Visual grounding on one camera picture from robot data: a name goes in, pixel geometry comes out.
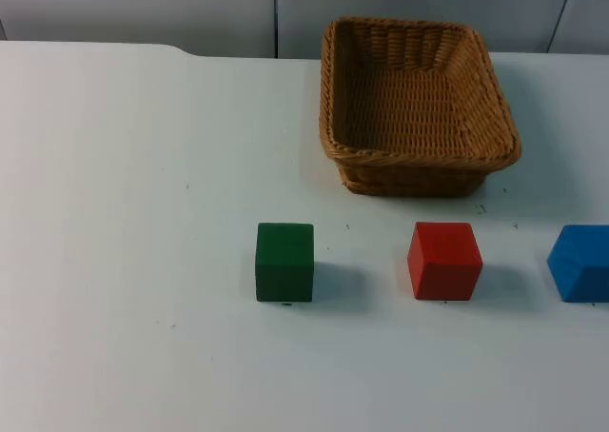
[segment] brown basket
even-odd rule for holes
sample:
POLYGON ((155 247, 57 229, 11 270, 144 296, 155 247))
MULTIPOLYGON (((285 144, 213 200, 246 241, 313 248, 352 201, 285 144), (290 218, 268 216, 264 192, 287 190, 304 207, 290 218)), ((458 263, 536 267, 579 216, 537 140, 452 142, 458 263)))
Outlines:
POLYGON ((452 23, 332 22, 320 133, 361 194, 462 196, 521 155, 481 37, 452 23))

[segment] basket rim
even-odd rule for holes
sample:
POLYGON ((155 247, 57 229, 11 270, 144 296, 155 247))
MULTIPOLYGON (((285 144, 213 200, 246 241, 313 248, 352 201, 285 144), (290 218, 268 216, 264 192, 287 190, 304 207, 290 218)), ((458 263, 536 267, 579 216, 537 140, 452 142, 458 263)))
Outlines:
POLYGON ((320 108, 320 134, 325 153, 335 162, 344 166, 361 167, 446 167, 480 171, 501 170, 514 164, 521 157, 521 139, 514 125, 514 120, 510 112, 510 107, 503 96, 501 87, 493 70, 486 45, 482 41, 481 35, 473 28, 460 23, 439 22, 427 20, 397 20, 391 18, 366 18, 366 17, 341 17, 332 21, 324 31, 322 43, 322 97, 320 108), (503 126, 505 131, 511 135, 512 149, 502 156, 431 156, 413 155, 410 153, 392 152, 380 149, 354 148, 350 145, 337 141, 333 135, 332 110, 324 106, 324 101, 329 101, 333 94, 333 79, 335 66, 334 53, 334 32, 338 25, 344 23, 367 24, 397 27, 415 28, 444 28, 459 30, 475 41, 478 50, 478 57, 486 70, 486 76, 492 84, 494 94, 497 96, 497 104, 501 110, 503 126))

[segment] wooden block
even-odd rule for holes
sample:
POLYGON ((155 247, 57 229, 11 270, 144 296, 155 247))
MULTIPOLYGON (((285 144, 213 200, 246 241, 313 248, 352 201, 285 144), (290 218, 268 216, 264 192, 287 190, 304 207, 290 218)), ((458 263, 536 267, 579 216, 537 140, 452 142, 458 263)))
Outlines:
POLYGON ((609 226, 565 226, 548 266, 565 302, 609 302, 609 226))
POLYGON ((313 271, 313 225, 258 225, 256 299, 259 302, 311 302, 313 271))
POLYGON ((468 301, 482 257, 468 223, 416 223, 408 251, 412 290, 419 300, 468 301))

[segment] blue cube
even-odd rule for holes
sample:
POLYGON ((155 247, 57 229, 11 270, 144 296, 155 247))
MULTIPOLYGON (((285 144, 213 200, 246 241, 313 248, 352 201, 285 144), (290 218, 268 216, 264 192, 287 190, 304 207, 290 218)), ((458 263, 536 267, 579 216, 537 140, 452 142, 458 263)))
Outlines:
POLYGON ((609 302, 609 226, 565 226, 548 265, 565 302, 609 302))

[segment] red cube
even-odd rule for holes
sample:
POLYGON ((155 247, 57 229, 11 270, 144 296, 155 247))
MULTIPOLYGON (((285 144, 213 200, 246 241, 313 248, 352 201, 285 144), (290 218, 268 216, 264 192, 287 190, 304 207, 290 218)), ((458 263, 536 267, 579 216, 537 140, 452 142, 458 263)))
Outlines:
POLYGON ((468 301, 482 270, 482 257, 468 223, 416 223, 408 251, 415 297, 468 301))

